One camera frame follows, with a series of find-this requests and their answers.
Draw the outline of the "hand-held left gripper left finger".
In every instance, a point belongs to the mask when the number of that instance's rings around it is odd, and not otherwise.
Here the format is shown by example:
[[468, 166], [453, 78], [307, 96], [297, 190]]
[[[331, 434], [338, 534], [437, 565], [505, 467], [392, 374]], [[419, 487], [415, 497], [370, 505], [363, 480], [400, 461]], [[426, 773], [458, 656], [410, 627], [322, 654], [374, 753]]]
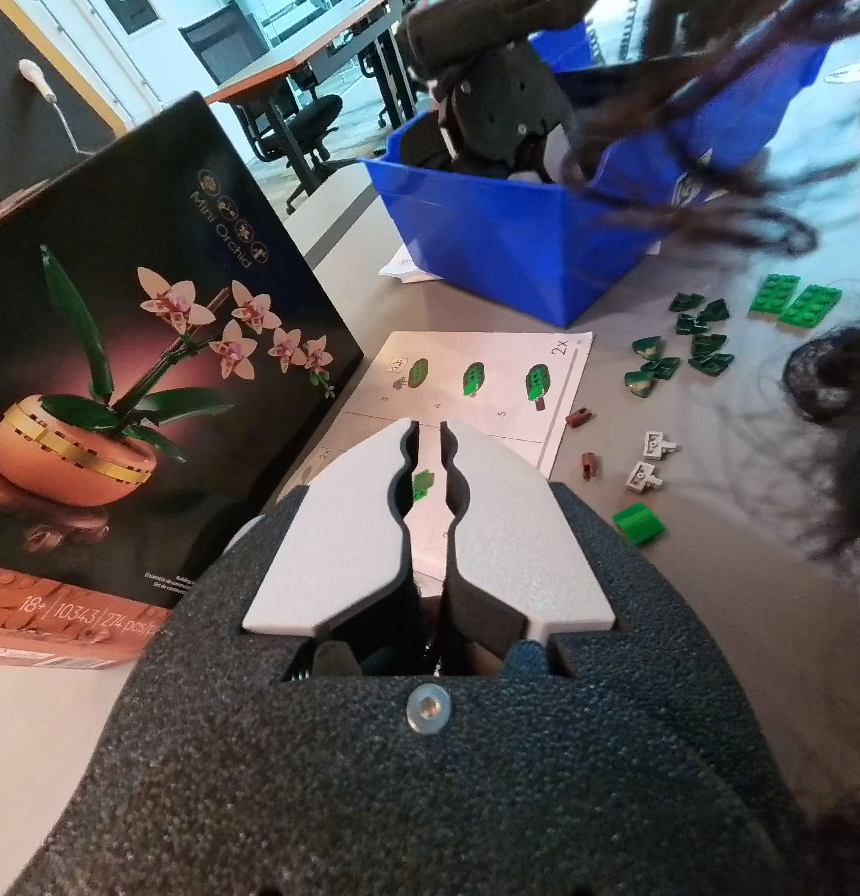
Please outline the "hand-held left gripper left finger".
[[244, 617], [246, 632], [330, 633], [414, 584], [405, 519], [419, 438], [416, 420], [397, 420], [315, 476]]

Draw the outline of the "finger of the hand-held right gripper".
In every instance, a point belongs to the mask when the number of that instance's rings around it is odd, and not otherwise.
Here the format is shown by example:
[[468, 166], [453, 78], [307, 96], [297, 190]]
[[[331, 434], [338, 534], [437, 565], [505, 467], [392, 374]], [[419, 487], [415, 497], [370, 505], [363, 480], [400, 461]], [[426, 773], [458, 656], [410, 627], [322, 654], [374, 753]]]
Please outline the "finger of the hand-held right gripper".
[[555, 184], [578, 182], [578, 160], [571, 147], [570, 137], [563, 126], [557, 126], [548, 134], [543, 151], [543, 171]]

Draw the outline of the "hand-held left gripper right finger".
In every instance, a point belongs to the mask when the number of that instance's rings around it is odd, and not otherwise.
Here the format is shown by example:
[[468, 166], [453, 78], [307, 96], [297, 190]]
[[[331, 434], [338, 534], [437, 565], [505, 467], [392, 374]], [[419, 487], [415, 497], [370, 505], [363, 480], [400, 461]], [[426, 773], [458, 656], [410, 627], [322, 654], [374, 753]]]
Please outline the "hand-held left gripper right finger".
[[459, 420], [441, 424], [440, 445], [449, 625], [476, 644], [611, 630], [615, 612], [546, 477]]

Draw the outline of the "blue plastic bin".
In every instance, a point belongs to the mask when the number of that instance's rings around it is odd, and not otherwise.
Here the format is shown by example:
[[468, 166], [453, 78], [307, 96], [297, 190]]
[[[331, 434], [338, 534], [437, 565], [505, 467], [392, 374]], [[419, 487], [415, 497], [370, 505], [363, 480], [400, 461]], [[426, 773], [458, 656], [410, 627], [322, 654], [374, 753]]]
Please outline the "blue plastic bin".
[[[742, 168], [816, 82], [828, 48], [777, 49], [673, 132], [703, 161]], [[429, 123], [424, 114], [393, 132], [385, 155], [366, 166], [412, 260], [455, 286], [566, 327], [667, 234], [625, 225], [597, 196], [560, 185], [402, 164], [405, 139]]]

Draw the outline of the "green slope brick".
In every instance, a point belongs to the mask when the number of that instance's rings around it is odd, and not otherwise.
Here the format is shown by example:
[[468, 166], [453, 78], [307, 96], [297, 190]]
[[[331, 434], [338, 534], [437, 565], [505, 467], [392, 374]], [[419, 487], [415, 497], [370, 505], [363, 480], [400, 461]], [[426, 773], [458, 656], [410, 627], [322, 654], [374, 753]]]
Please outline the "green slope brick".
[[615, 513], [612, 521], [615, 528], [633, 546], [650, 543], [667, 532], [660, 517], [641, 501]]

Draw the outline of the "white instruction sheet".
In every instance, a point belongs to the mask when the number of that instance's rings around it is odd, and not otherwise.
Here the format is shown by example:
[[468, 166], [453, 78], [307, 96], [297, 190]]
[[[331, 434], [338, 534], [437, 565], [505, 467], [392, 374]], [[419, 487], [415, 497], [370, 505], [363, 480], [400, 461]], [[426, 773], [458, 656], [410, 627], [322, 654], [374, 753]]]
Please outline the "white instruction sheet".
[[593, 339], [591, 332], [393, 332], [279, 495], [391, 422], [416, 420], [419, 488], [406, 522], [415, 570], [439, 581], [451, 523], [439, 425], [464, 421], [550, 476]]

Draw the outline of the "black office chair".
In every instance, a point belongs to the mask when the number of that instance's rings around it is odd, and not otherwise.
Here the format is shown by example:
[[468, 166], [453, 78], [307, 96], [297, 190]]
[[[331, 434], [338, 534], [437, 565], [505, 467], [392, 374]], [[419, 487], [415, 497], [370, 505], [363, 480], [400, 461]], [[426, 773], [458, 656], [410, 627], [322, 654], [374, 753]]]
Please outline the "black office chair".
[[318, 96], [295, 114], [285, 117], [285, 124], [304, 155], [313, 161], [326, 163], [331, 153], [324, 139], [335, 130], [334, 124], [343, 111], [344, 100], [340, 94]]

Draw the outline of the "crumpled white paper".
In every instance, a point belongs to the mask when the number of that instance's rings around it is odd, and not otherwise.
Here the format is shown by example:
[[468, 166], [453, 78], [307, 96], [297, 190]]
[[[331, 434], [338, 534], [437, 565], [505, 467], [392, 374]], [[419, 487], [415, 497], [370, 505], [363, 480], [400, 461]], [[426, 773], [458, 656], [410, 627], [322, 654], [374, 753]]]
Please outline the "crumpled white paper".
[[402, 244], [391, 261], [379, 270], [379, 275], [399, 280], [403, 284], [423, 283], [440, 280], [438, 275], [428, 273], [413, 261], [409, 248]]

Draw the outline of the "orange edged table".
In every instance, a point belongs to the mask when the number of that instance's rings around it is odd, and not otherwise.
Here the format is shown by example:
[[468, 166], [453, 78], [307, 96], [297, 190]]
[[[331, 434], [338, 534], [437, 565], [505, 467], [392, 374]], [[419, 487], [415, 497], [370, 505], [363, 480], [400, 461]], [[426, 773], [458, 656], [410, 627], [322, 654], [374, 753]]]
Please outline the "orange edged table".
[[265, 55], [219, 84], [205, 97], [210, 104], [251, 104], [266, 117], [303, 191], [311, 196], [323, 180], [303, 154], [300, 140], [283, 120], [273, 93], [282, 81], [306, 67], [317, 84], [326, 81], [358, 53], [369, 50], [379, 67], [379, 87], [394, 128], [416, 115], [409, 73], [394, 39], [393, 29], [404, 12], [402, 1], [344, 1], [270, 49]]

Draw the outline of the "pile of dark green wedges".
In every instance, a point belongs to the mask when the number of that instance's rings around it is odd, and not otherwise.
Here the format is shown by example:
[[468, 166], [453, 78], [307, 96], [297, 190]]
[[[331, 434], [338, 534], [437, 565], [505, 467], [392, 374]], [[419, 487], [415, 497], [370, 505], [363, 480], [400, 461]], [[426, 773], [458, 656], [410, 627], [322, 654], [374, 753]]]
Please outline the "pile of dark green wedges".
[[648, 398], [658, 383], [672, 379], [684, 363], [693, 371], [716, 378], [735, 360], [725, 351], [727, 335], [716, 328], [730, 318], [725, 298], [678, 292], [668, 311], [675, 318], [673, 333], [683, 340], [685, 356], [671, 355], [667, 339], [660, 335], [633, 342], [632, 352], [640, 364], [625, 373], [623, 383], [630, 394], [641, 399]]

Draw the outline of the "bright green plate brick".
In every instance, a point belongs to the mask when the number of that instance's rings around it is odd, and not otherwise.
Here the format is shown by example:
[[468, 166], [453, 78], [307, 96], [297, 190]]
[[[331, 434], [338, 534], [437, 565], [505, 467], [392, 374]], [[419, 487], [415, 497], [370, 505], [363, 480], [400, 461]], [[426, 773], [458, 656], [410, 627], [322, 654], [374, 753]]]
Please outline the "bright green plate brick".
[[756, 315], [780, 315], [794, 297], [800, 277], [798, 275], [770, 273], [754, 295], [748, 308]]
[[810, 284], [781, 311], [778, 321], [798, 329], [820, 325], [841, 299], [843, 290]]

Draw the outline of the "mesh back office chair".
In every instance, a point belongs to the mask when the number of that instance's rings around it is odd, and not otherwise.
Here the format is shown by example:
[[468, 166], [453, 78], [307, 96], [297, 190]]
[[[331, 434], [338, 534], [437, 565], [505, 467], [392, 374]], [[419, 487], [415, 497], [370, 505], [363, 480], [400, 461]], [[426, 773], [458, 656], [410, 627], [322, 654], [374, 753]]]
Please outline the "mesh back office chair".
[[179, 33], [217, 85], [243, 71], [269, 50], [255, 18], [236, 4], [179, 28]]

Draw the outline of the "dark orchid set box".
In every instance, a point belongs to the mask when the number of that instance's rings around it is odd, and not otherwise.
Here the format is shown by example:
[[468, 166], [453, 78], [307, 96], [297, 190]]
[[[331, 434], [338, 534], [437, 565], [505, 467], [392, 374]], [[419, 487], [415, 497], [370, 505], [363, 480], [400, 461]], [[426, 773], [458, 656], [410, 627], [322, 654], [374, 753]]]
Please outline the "dark orchid set box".
[[0, 666], [141, 655], [363, 356], [199, 95], [0, 210]]

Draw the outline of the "person's dark hair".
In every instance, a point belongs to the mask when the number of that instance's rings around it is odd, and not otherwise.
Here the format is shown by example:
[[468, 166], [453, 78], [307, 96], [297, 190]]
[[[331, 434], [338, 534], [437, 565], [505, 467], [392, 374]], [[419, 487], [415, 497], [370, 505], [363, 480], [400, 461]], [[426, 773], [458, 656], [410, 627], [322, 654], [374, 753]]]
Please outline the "person's dark hair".
[[[690, 56], [671, 58], [668, 15], [656, 2], [649, 12], [642, 53], [666, 59], [649, 74], [592, 107], [568, 130], [564, 182], [592, 194], [591, 164], [618, 140], [670, 126], [700, 110], [727, 88], [740, 84], [774, 51], [792, 43], [833, 42], [860, 35], [860, 2], [692, 2]], [[725, 210], [668, 210], [640, 199], [606, 199], [625, 219], [676, 230], [693, 243], [727, 245], [798, 258], [814, 252], [811, 224], [767, 200], [831, 182], [860, 167], [860, 157], [810, 168], [792, 178], [771, 180], [742, 169], [695, 161], [685, 139], [671, 138], [670, 152], [702, 182], [732, 197]], [[824, 555], [850, 556], [860, 548], [860, 327], [821, 335], [791, 353], [782, 373], [797, 414], [833, 432], [832, 454], [818, 462], [830, 482], [832, 515], [824, 524]]]

